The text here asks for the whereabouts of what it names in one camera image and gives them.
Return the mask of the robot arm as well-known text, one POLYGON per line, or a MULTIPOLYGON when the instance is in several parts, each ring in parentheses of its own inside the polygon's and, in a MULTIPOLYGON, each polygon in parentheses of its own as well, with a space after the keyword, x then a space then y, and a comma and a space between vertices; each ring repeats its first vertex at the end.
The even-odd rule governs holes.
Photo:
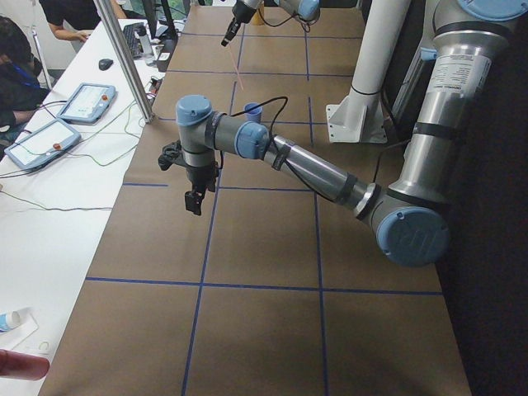
POLYGON ((264 4, 263 1, 237 1, 232 8, 233 19, 229 23, 228 29, 221 41, 221 45, 226 47, 237 35, 241 25, 251 22, 256 13, 264 25, 278 27, 290 19, 295 19, 305 30, 313 25, 320 17, 319 0, 285 0, 274 1, 274 3, 290 15, 288 19, 275 25, 268 23, 264 19, 264 13, 262 11, 264 4))
POLYGON ((215 111, 201 95, 176 105, 180 139, 176 163, 186 169, 191 189, 185 206, 195 215, 215 183, 223 156, 261 160, 298 179, 322 198, 351 210, 368 225, 383 254, 404 266, 441 258, 450 231, 443 217, 457 148, 493 59, 509 44, 516 22, 527 12, 522 1, 434 1, 421 50, 434 63, 412 136, 405 141, 403 167, 387 187, 355 175, 273 133, 270 126, 215 111))

